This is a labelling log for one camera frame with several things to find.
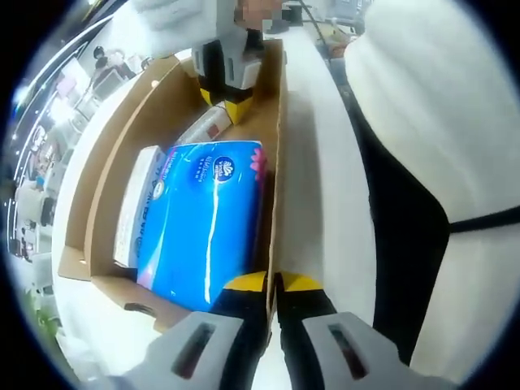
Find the blue package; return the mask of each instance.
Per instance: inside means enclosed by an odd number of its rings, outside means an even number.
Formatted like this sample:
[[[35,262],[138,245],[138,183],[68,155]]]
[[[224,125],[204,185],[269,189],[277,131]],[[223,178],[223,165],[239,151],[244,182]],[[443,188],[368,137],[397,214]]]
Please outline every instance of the blue package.
[[[265,165],[256,141],[171,148],[149,204],[137,283],[208,311],[228,281],[250,271]]]

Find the open cardboard box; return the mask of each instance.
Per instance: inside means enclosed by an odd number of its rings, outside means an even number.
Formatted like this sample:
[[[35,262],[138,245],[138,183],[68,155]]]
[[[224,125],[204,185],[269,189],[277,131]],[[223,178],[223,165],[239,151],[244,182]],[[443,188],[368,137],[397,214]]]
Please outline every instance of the open cardboard box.
[[[281,242],[277,227],[282,218],[287,87],[282,42],[265,43],[266,53],[254,90],[253,105],[243,121],[231,126],[219,139],[261,141],[266,152],[268,174],[254,270],[266,271],[269,276],[266,310],[270,318],[273,264]],[[151,145],[160,145],[167,150],[207,109],[191,59],[183,63],[175,59],[169,59],[169,63],[163,61],[154,62],[138,80],[103,130],[102,141],[94,147],[72,202],[58,270],[62,277],[92,281],[126,310],[154,316],[154,327],[161,332],[183,319],[189,310],[136,284],[135,271],[118,266],[113,252],[124,190],[140,150]],[[163,68],[168,65],[170,69],[162,75]],[[150,85],[151,80],[159,81],[158,85],[142,97],[138,105],[135,104],[136,98],[140,97],[136,89],[143,83]]]

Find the cardboard box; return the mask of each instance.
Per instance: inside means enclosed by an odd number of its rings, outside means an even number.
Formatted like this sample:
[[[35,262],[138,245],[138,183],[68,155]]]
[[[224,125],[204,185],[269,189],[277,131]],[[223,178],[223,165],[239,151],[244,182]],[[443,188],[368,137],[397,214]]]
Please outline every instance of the cardboard box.
[[[150,68],[141,77],[146,76],[148,82],[158,79],[148,75]],[[284,183],[286,93],[282,42],[266,41],[253,105],[241,124],[231,126],[219,137],[219,140],[261,141],[266,152],[268,175],[254,268],[255,271],[268,272],[269,297],[272,295],[273,266],[282,240],[278,226],[282,218],[280,195]],[[81,174],[82,179],[88,177],[91,180],[89,183],[80,180],[76,190],[58,273],[71,279],[91,280],[124,309],[154,316],[154,327],[164,331],[189,311],[142,288],[135,283],[135,270],[124,269],[115,263],[113,253],[118,214],[139,151],[151,145],[160,145],[164,149],[173,145],[207,110],[207,106],[199,92],[191,60],[183,63],[173,60],[171,69],[134,110],[131,108],[137,95],[131,95],[111,120],[125,125],[103,130],[107,135],[92,152],[91,159],[102,160],[103,166],[91,162],[85,166],[87,172]],[[81,193],[87,186],[95,188],[93,193]],[[269,315],[271,307],[272,302],[268,299],[266,310]]]

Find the white box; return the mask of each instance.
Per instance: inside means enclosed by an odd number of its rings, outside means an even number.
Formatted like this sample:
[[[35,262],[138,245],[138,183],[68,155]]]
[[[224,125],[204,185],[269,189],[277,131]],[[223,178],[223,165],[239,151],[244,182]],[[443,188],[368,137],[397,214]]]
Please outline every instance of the white box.
[[[148,205],[165,161],[166,155],[158,146],[145,148],[137,156],[115,232],[114,260],[120,266],[137,268]]]

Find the white counter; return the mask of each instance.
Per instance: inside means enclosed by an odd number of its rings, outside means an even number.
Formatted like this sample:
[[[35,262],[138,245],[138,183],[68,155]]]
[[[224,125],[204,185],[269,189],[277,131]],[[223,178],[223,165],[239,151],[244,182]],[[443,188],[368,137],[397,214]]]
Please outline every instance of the white counter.
[[[368,187],[352,126],[324,61],[303,28],[276,37],[287,52],[288,129],[282,264],[322,281],[339,311],[372,323],[375,303],[375,239]],[[153,319],[126,312],[91,283],[57,275],[64,233],[78,182],[99,130],[131,88],[103,103],[84,131],[63,179],[54,218],[54,290],[65,330],[84,340],[110,374],[138,364],[159,334]],[[262,357],[253,386],[288,388],[280,331]]]

